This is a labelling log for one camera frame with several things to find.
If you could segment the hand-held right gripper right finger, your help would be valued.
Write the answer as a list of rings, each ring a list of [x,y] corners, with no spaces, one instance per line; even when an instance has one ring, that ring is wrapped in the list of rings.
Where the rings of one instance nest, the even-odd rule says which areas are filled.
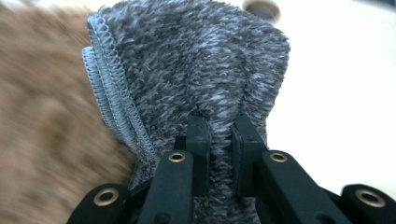
[[[237,197],[254,197],[254,164],[266,145],[246,114],[239,114],[232,126],[233,191]]]

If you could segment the grey fluffy cloth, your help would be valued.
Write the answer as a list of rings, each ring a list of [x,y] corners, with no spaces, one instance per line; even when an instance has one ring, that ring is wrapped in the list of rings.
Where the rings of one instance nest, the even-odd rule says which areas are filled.
[[[108,129],[138,159],[133,183],[154,175],[195,112],[212,142],[193,223],[259,224],[254,202],[233,194],[229,144],[238,114],[264,132],[288,67],[284,34],[215,0],[126,0],[92,13],[87,26],[83,61]]]

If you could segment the brown teddy bear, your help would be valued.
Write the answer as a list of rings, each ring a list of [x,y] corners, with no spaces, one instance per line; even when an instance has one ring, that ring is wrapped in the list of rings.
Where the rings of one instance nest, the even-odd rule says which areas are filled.
[[[0,0],[0,224],[66,224],[89,190],[133,170],[83,65],[87,16]]]

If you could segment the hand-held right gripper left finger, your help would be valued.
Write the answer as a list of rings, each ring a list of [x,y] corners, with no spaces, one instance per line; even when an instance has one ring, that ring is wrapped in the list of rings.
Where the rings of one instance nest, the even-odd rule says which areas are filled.
[[[189,151],[193,156],[194,197],[202,197],[208,191],[210,145],[211,133],[207,120],[200,114],[189,114],[186,134],[176,137],[174,149]]]

